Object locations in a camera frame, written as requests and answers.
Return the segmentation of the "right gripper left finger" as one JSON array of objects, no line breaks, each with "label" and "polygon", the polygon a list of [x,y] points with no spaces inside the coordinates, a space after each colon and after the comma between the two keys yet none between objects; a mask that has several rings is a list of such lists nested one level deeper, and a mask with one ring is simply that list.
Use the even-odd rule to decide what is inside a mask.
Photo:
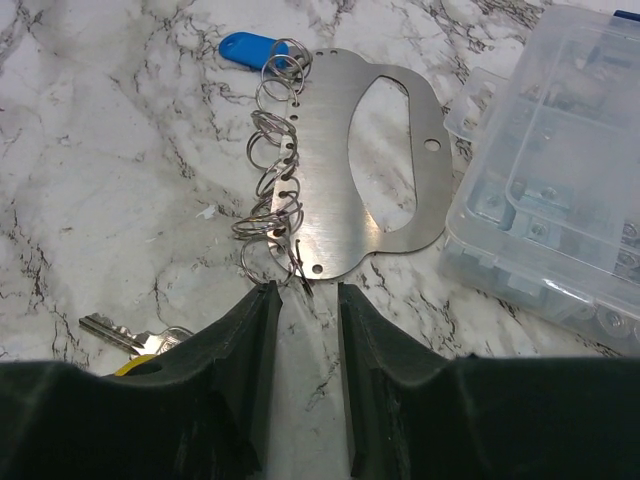
[{"label": "right gripper left finger", "polygon": [[1,366],[5,479],[246,479],[266,463],[282,301],[257,286],[123,376],[55,361]]}]

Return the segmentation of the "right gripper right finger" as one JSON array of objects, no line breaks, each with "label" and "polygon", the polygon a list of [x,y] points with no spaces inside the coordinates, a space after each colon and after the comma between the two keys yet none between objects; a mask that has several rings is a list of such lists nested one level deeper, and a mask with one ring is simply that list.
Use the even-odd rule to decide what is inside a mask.
[{"label": "right gripper right finger", "polygon": [[355,479],[635,479],[634,358],[446,359],[338,287]]}]

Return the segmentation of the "blue key tag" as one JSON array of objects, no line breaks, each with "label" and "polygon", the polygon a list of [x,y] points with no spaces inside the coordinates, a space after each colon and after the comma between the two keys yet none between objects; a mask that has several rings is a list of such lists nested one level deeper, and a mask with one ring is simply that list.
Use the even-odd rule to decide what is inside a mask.
[{"label": "blue key tag", "polygon": [[249,32],[235,32],[226,36],[219,44],[220,55],[229,61],[261,71],[269,58],[278,54],[276,65],[284,67],[284,55],[289,54],[286,43],[275,46],[276,40]]}]

